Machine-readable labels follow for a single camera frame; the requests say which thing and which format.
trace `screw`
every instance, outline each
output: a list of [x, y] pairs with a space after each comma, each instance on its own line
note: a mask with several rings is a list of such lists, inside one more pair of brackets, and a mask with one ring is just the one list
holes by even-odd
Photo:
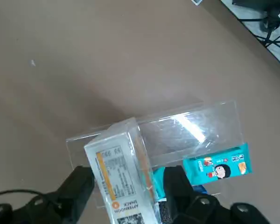
[[209, 204], [209, 203], [210, 203], [210, 201], [209, 201], [207, 198], [201, 198], [201, 199], [200, 199], [200, 202], [201, 202], [202, 204]]
[[243, 204], [238, 205], [237, 208], [241, 212], [248, 212], [248, 208], [245, 205], [243, 205]]

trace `teal snack wrapper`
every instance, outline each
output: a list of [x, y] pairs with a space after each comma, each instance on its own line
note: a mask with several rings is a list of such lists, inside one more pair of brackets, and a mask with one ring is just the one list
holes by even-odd
[[183, 160], [183, 166], [192, 185], [252, 173], [247, 143], [219, 153]]

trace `clear plastic box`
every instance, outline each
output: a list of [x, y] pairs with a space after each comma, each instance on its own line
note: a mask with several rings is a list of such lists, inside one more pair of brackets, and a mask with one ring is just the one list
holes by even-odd
[[[244, 143], [234, 101], [212, 105], [190, 105], [137, 119], [152, 169], [181, 164], [185, 158], [226, 150]], [[110, 125], [66, 140], [71, 164], [89, 166], [84, 146]], [[209, 183], [209, 194], [220, 194], [225, 182]], [[98, 208], [104, 202], [98, 188], [93, 191]]]

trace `cartoon character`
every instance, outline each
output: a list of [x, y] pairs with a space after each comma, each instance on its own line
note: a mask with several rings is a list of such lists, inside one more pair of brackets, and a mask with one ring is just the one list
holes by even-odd
[[214, 167], [214, 172], [207, 173], [206, 175], [209, 178], [212, 178], [212, 177], [216, 176], [218, 179], [223, 179], [223, 178], [230, 177], [230, 174], [231, 174], [231, 170], [230, 170], [230, 167], [228, 165], [219, 164], [219, 165], [216, 165]]
[[231, 170], [226, 164], [219, 164], [215, 166], [215, 172], [218, 179], [230, 177]]

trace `black cable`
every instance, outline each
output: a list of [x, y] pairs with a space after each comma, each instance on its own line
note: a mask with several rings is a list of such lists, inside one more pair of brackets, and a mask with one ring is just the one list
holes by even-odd
[[241, 22], [261, 22], [265, 19], [267, 19], [267, 17], [261, 18], [261, 19], [239, 19], [239, 21], [241, 21]]
[[4, 190], [0, 191], [0, 196], [5, 195], [5, 194], [12, 194], [12, 193], [27, 193], [27, 194], [33, 194], [33, 195], [38, 195], [45, 199], [46, 201], [52, 203], [54, 206], [59, 208], [59, 205], [51, 200], [47, 195], [43, 194], [42, 192], [36, 191], [36, 190], [28, 190], [28, 189], [13, 189], [13, 190]]
[[270, 30], [267, 32], [267, 35], [266, 35], [265, 40], [262, 42], [262, 44], [263, 44], [264, 46], [266, 46], [266, 44], [267, 44], [268, 41], [270, 40], [271, 34], [272, 34], [272, 30], [270, 29]]
[[[262, 37], [262, 36], [258, 36], [258, 35], [254, 35], [255, 37], [257, 37], [257, 38], [260, 38], [260, 39], [263, 39], [263, 40], [265, 40], [266, 38], [264, 38], [264, 37]], [[280, 35], [277, 37], [277, 38], [275, 38], [273, 41], [271, 41], [271, 40], [268, 40], [268, 45], [266, 45], [265, 47], [267, 48], [267, 47], [269, 47], [271, 44], [274, 44], [274, 45], [276, 45], [278, 48], [280, 48], [280, 45], [278, 44], [278, 43], [280, 43], [280, 41], [277, 41], [278, 39], [280, 38]]]
[[[263, 37], [263, 36], [258, 36], [258, 35], [254, 35], [255, 37], [257, 37], [257, 38], [260, 38], [260, 39], [265, 39], [265, 37]], [[280, 41], [271, 41], [271, 40], [268, 40], [268, 43], [280, 43]]]
[[280, 35], [275, 39], [273, 40], [273, 42], [275, 42], [276, 40], [278, 40], [280, 38]]

